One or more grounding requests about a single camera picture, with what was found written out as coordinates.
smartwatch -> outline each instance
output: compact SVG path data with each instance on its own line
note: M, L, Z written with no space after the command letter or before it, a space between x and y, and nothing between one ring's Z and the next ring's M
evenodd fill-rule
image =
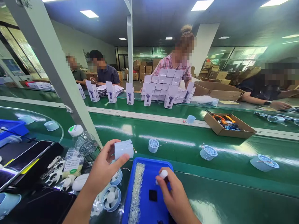
M272 103L272 101L266 101L266 102L264 102L264 105L269 106L271 103Z

hair bun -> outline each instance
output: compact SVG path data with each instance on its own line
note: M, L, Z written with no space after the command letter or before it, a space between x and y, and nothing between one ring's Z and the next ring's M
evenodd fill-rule
M192 26L191 25L185 25L181 28L181 32L182 34L187 33L187 32L191 32L192 31Z

person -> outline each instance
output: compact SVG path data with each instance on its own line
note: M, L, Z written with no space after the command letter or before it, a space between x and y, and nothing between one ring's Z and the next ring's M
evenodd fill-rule
M97 68L98 77L97 81L94 80L94 78L91 78L91 81L94 81L97 86L105 85L106 81L112 82L113 85L121 85L117 70L105 62L105 58L101 52L98 50L92 50L89 53L89 58L93 65Z
M110 140L103 147L93 163L85 185L69 210L63 224L89 223L93 202L96 196L108 185L113 175L130 158L128 154L124 154L114 163L110 164L115 158L113 154L114 143L116 142L120 142L120 140ZM162 170L167 170L168 172L171 192L169 192L164 179L160 176L156 176L156 180L161 187L164 202L173 219L178 224L201 224L193 213L181 181L170 168L161 168L160 172Z
M80 83L83 89L87 89L85 83L85 81L87 80L86 74L80 69L79 64L77 64L75 57L71 55L67 55L66 59L69 63L69 67L73 73L76 83Z
M185 87L187 88L188 83L192 80L191 66L187 62L189 55L194 50L194 34L191 31L191 25L182 27L182 35L175 44L174 50L159 62L152 75L159 75L162 68L183 70L182 80L185 81Z
M299 89L281 91L280 86L292 74L292 68L298 64L273 63L266 64L270 69L261 69L256 75L242 81L237 88L245 91L241 101L252 104L267 105L276 110L288 110L291 105L273 101L299 94Z

portable fan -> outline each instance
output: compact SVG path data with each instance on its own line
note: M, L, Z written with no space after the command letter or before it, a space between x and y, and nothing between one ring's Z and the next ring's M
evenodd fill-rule
M112 177L112 179L110 180L110 184L111 185L119 185L119 183L121 182L122 180L122 171L121 169L119 169Z
M109 187L105 194L104 197L102 197L102 205L105 210L108 212L113 212L117 209L121 202L121 191L118 189L117 186L111 185Z

blue plastic tray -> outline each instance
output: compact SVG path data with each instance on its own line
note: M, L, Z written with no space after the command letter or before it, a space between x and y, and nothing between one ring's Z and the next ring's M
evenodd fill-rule
M0 128L6 127L8 131L16 133L16 135L26 135L29 131L25 127L24 121L14 121L14 120L1 120L0 119ZM0 140L5 139L6 137L13 135L12 133L3 131L0 133Z
M162 221L168 223L168 210L163 200L163 194L159 185L156 185L156 176L159 175L159 171L162 167L169 167L173 170L172 165L169 162L152 160L137 157L134 159L132 171L130 175L130 181L128 186L128 193L126 196L126 202L124 207L124 214L122 217L122 223L127 224L129 220L130 205L132 198L132 191L134 185L134 177L137 163L145 164L143 173L142 187L140 193L140 218L139 223L157 223ZM157 201L149 200L149 190L157 191Z

